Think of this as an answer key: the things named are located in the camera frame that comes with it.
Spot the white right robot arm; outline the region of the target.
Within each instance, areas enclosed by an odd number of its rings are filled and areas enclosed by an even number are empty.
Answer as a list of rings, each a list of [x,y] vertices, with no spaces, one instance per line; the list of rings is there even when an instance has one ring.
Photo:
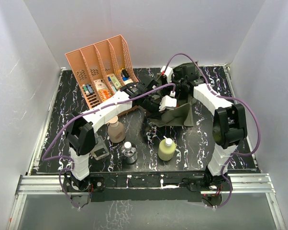
[[[240,103],[233,104],[221,98],[192,63],[173,68],[171,77],[182,93],[193,95],[213,115],[212,135],[215,147],[205,170],[204,184],[208,189],[215,190],[225,181],[227,160],[247,136],[245,108]]]

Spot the green canvas bag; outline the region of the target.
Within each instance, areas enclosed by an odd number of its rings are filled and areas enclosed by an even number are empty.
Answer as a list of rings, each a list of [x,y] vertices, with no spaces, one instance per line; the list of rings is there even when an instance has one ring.
[[[174,76],[188,75],[189,79],[194,81],[194,86],[203,83],[203,76],[198,68],[191,62],[183,63],[173,68],[171,82],[174,83]],[[193,126],[192,105],[196,102],[193,98],[193,90],[189,94],[180,93],[176,89],[177,106],[173,110],[164,110],[162,112],[150,113],[147,111],[147,119],[158,127],[163,126]]]

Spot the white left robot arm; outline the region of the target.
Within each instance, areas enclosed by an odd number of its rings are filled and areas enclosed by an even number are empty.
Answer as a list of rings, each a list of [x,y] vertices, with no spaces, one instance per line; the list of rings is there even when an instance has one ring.
[[[160,90],[151,89],[142,83],[128,83],[121,87],[111,98],[95,108],[82,113],[73,114],[71,124],[66,128],[66,140],[73,160],[71,170],[73,186],[79,191],[88,189],[89,154],[96,146],[95,133],[115,116],[126,112],[136,105],[144,107],[145,101],[150,101],[149,95]]]

